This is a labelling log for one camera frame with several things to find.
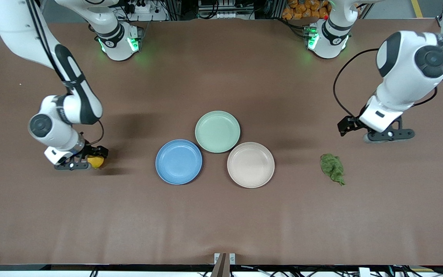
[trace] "green indicator light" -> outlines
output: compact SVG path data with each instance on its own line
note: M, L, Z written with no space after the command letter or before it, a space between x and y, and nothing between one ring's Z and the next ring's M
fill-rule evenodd
M102 41L100 40L100 38L98 39L98 42L100 42L100 46L102 46L102 51L105 53L105 48L103 47Z
M138 42L137 42L137 40L136 40L135 38L130 39L130 38L128 37L128 42L129 42L129 44L130 44L130 46L131 46L131 50L132 50L132 51L134 51L134 52L138 51L138 49L139 49L139 47L138 47Z
M315 34L311 39L309 39L309 48L314 49L315 44L317 44L317 41L319 40L319 34Z
M341 50L343 50L346 47L346 42L348 41L349 35L346 36L344 42L343 42L343 47L341 47Z

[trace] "brown tablecloth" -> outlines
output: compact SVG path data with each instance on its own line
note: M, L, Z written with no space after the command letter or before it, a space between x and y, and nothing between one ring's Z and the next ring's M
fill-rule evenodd
M53 169L27 123L65 88L0 43L0 263L202 264L226 251L241 264L443 264L443 83L405 113L416 137L391 144L365 144L364 131L340 137L345 112L332 95L351 56L396 30L437 31L433 19L358 21L333 60L275 21L151 23L142 53L124 62L101 53L86 24L51 30L102 100L111 157L102 170ZM343 72L338 95L357 113L380 81L367 53ZM158 149L195 142L197 119L212 110L239 120L240 142L272 151L267 185L237 186L228 153L205 151L191 184L157 176ZM100 135L98 125L75 127ZM340 156L346 186L322 173L325 153Z

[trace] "blue plate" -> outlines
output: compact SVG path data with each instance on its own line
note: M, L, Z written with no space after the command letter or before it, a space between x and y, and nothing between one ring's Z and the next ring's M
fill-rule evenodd
M172 140L158 152L155 167L165 182L172 185L187 184L201 171L201 151L189 140Z

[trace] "beige plate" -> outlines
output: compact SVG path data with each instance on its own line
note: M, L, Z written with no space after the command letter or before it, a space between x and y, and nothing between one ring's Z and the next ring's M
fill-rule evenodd
M227 161L228 174L240 186L257 188L266 184L275 172L271 152L256 142L235 147Z

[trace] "floor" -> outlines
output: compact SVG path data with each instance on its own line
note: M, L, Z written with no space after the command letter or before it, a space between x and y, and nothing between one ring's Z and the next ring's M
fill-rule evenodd
M42 1L43 13L48 22L84 22L71 10L58 5L54 0ZM384 0L374 4L367 19L401 19L435 17L441 13L442 0Z
M40 0L42 13L48 23L76 23L84 19L58 5L54 0ZM366 19L401 19L435 17L441 13L443 0L383 0L375 3Z

